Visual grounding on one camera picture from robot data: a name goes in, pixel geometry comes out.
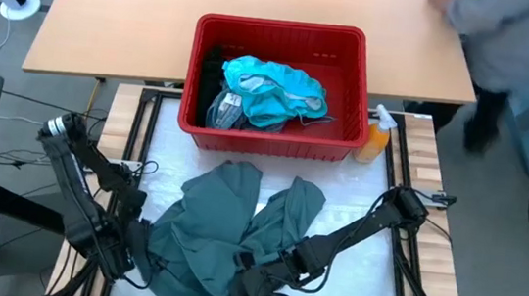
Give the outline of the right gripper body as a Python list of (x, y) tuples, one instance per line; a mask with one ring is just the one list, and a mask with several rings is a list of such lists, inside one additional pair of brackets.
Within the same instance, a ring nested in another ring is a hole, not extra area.
[(243, 268), (233, 276), (230, 296), (289, 296), (280, 290), (285, 286), (299, 289), (305, 267), (302, 252), (293, 249), (278, 254), (274, 261), (262, 264), (255, 263), (252, 253), (238, 254)]

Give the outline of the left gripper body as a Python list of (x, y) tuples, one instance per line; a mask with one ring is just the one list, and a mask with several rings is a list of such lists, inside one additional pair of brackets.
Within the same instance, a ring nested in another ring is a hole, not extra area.
[(111, 217), (105, 269), (108, 280), (123, 279), (133, 268), (138, 268), (142, 277), (149, 280), (152, 261), (148, 240), (152, 227), (149, 220), (126, 222), (116, 216)]

